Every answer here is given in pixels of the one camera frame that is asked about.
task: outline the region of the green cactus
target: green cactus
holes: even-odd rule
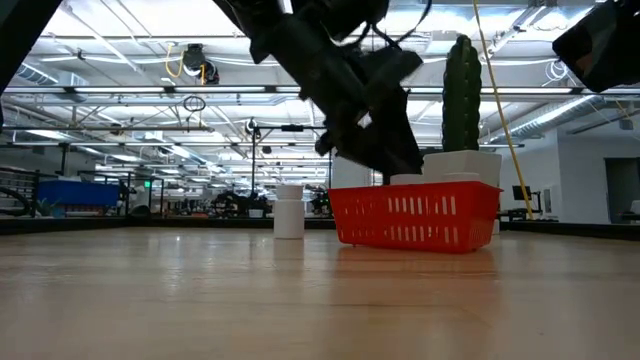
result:
[[[482,66],[471,39],[460,35],[447,56],[442,93],[444,151],[479,150]]]

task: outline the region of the red plastic basket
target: red plastic basket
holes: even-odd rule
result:
[[[331,189],[342,243],[468,253],[488,245],[501,190],[481,182]]]

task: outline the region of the wooden table surface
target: wooden table surface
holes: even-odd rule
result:
[[[335,231],[0,237],[0,359],[640,359],[640,244],[503,233],[469,255]]]

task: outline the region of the door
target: door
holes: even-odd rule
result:
[[[620,214],[631,209],[634,200],[640,200],[640,169],[638,160],[605,159],[607,167],[607,201],[612,224],[624,224]]]

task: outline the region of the monitor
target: monitor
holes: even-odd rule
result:
[[[531,200],[531,188],[529,186],[526,187],[527,190],[527,198]],[[522,187],[520,185],[513,186],[513,199],[516,201],[524,201],[524,194],[522,193]]]

